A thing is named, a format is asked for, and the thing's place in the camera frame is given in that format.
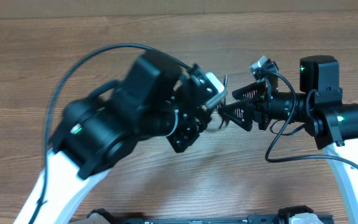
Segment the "black usb cable long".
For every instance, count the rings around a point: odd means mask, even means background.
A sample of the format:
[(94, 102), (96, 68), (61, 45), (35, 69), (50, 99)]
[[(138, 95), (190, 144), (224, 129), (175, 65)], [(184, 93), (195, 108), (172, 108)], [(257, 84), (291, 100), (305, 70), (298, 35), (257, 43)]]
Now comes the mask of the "black usb cable long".
[[(228, 79), (227, 79), (227, 75), (226, 75), (225, 78), (224, 78), (224, 80), (223, 80), (224, 88), (227, 88), (227, 82), (228, 82)], [(224, 99), (222, 100), (222, 102), (220, 102), (220, 103), (218, 104), (218, 109), (220, 109), (220, 108), (223, 107), (223, 106), (226, 106), (226, 98), (224, 98)], [(224, 127), (227, 127), (228, 124), (229, 124), (229, 120), (226, 119), (226, 118), (224, 118), (224, 117), (220, 114), (220, 112), (218, 112), (218, 114), (219, 114), (220, 117), (221, 117), (221, 123), (220, 123), (218, 129), (221, 129), (223, 126), (224, 126)]]

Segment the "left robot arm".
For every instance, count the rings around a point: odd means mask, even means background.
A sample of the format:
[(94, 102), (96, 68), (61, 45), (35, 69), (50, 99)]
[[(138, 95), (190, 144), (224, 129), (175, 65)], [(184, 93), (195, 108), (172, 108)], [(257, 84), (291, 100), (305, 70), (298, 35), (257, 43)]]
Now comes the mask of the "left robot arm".
[(123, 80), (67, 104), (56, 130), (46, 132), (44, 169), (16, 223), (68, 223), (138, 142), (165, 137), (175, 152), (184, 152), (226, 94), (213, 73), (145, 49)]

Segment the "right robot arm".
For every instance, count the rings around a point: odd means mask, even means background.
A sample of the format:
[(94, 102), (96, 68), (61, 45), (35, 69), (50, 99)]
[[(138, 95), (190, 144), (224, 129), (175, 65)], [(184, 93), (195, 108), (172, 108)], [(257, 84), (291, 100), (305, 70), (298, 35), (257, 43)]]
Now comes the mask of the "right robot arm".
[(257, 123), (272, 130), (275, 123), (299, 123), (315, 140), (320, 159), (337, 181), (350, 223), (358, 223), (358, 104), (345, 104), (339, 86), (339, 63), (330, 55), (300, 60), (300, 89), (280, 92), (277, 64), (262, 57), (250, 67), (253, 84), (233, 92), (234, 103), (219, 114), (246, 131)]

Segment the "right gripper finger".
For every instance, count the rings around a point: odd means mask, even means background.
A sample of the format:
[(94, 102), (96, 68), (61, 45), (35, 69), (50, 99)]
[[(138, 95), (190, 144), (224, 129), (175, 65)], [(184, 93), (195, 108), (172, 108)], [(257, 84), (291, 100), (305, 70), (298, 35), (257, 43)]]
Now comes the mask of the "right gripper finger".
[(244, 100), (246, 98), (260, 97), (265, 91), (265, 82), (254, 82), (250, 85), (234, 90), (232, 97), (235, 100)]
[(253, 123), (253, 112), (249, 107), (250, 98), (245, 98), (229, 105), (224, 105), (218, 109), (218, 114), (222, 117), (223, 123), (228, 125), (230, 122), (240, 128), (251, 131)]

